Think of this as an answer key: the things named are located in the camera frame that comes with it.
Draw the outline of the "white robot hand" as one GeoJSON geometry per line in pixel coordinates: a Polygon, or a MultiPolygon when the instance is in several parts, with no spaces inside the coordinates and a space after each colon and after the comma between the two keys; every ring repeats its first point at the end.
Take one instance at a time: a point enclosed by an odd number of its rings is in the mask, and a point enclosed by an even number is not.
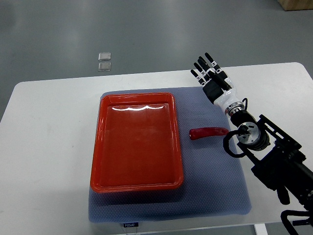
{"type": "Polygon", "coordinates": [[[205,56],[214,70],[200,56],[198,63],[195,62],[194,66],[201,76],[194,70],[190,70],[190,72],[203,86],[202,89],[209,101],[219,106],[226,115],[233,115],[235,112],[243,110],[245,106],[237,97],[237,90],[233,82],[208,52],[205,53],[205,56]]]}

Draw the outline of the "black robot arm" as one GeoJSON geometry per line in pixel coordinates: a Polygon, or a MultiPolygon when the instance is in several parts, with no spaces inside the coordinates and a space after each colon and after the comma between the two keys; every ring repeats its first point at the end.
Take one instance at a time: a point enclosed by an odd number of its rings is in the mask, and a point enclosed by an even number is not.
{"type": "Polygon", "coordinates": [[[281,204],[290,204],[292,194],[304,207],[304,211],[281,212],[281,221],[288,233],[297,234],[295,226],[312,225],[313,173],[303,164],[306,157],[300,151],[301,145],[264,115],[255,120],[247,111],[248,99],[238,99],[234,84],[208,53],[199,57],[194,66],[190,72],[206,97],[221,108],[236,130],[191,129],[190,139],[223,136],[224,151],[233,158],[248,157],[254,164],[252,173],[277,193],[281,204]]]}

